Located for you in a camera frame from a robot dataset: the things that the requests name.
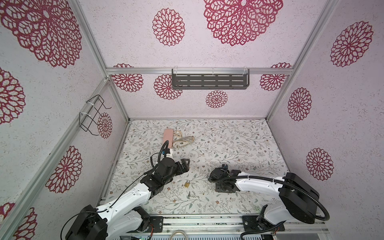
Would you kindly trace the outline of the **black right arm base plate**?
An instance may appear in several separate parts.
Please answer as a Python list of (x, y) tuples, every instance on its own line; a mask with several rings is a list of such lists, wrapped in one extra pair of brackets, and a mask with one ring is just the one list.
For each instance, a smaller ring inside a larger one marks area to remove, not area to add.
[(285, 231), (284, 224), (274, 225), (269, 223), (258, 215), (242, 216), (243, 226), (246, 233), (248, 232), (283, 232)]

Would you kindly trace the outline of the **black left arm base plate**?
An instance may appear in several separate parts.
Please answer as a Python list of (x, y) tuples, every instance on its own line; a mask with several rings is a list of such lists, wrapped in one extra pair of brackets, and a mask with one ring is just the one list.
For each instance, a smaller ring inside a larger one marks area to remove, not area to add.
[(144, 233), (162, 233), (164, 225), (163, 216), (150, 216), (143, 220)]

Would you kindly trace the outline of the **grey slotted wall shelf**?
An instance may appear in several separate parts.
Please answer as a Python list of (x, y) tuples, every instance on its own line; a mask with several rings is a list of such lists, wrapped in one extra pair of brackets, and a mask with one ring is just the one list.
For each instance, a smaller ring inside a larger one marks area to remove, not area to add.
[(174, 90), (246, 90), (250, 85), (248, 70), (241, 74), (184, 74), (172, 69)]

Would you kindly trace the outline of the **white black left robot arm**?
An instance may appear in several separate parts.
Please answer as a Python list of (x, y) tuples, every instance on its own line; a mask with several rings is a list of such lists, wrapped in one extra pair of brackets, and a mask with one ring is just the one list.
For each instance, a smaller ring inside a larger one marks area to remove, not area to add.
[(74, 221), (62, 240), (112, 240), (131, 231), (145, 231), (150, 215), (142, 208), (164, 186), (173, 181), (175, 176), (190, 170), (190, 160), (175, 162), (165, 157), (154, 168), (139, 177), (138, 184), (129, 185), (129, 191), (117, 199), (100, 205), (84, 207), (71, 219)]

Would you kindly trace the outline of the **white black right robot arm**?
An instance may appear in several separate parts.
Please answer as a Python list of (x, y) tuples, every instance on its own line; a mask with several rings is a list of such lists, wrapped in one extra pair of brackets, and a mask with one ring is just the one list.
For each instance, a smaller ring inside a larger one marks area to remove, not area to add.
[(320, 194), (294, 173), (262, 177), (222, 165), (210, 173), (208, 181), (214, 183), (216, 192), (220, 193), (253, 192), (279, 198), (278, 203), (264, 206), (259, 215), (262, 222), (272, 226), (291, 219), (314, 224), (321, 218), (317, 216)]

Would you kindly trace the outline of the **pink rectangular case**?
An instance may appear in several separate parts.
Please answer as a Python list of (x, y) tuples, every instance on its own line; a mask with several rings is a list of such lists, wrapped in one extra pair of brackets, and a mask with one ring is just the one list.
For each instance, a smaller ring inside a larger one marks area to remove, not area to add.
[(164, 130), (164, 136), (163, 136), (163, 143), (166, 141), (169, 141), (169, 149), (173, 148), (173, 141), (174, 141), (174, 130), (173, 129), (165, 129)]

